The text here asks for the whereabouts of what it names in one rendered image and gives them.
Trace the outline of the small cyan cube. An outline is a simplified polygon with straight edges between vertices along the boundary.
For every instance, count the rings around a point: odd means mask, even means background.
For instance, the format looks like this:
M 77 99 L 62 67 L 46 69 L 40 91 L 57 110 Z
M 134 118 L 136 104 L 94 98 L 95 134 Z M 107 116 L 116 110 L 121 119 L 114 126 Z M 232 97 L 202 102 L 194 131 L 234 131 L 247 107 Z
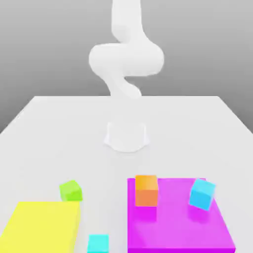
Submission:
M 108 234 L 89 235 L 87 253 L 109 253 L 109 235 Z

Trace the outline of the large magenta box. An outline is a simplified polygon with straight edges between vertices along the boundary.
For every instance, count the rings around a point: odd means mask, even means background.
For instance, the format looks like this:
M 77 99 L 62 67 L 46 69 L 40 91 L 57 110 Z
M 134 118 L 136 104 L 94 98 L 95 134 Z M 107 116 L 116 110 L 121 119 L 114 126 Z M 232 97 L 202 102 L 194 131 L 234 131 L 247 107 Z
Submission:
M 215 201 L 204 211 L 189 205 L 193 178 L 160 178 L 156 207 L 135 205 L 135 180 L 127 180 L 127 253 L 235 253 Z

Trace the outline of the small blue cube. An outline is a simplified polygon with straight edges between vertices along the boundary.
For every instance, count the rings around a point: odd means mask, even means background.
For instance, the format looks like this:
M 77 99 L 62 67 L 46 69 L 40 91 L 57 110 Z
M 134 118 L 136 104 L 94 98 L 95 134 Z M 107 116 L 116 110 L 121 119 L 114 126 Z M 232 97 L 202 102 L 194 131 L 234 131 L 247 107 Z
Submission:
M 189 205 L 209 211 L 215 192 L 215 184 L 197 178 L 191 188 Z

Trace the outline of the small green cube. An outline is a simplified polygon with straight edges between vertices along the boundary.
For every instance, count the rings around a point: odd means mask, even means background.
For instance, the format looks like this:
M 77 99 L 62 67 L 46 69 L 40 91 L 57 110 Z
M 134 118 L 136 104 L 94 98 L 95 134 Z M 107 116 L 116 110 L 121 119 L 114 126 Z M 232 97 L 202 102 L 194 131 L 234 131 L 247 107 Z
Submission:
M 75 180 L 60 184 L 60 197 L 62 201 L 82 201 L 83 193 L 81 187 Z

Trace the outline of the small orange cube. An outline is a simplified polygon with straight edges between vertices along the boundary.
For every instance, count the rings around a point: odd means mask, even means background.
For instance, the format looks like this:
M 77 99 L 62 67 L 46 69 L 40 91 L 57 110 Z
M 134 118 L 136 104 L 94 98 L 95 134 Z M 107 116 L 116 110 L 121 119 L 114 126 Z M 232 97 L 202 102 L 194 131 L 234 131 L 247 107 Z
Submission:
M 156 175 L 135 176 L 135 205 L 156 207 L 158 204 L 158 179 Z

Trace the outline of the large yellow box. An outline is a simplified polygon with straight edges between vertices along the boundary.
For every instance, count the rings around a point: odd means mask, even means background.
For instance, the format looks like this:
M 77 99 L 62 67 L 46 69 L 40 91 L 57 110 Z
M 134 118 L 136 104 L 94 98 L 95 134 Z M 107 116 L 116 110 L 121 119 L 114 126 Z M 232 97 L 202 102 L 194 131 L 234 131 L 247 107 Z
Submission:
M 19 202 L 0 236 L 0 253 L 74 253 L 80 203 Z

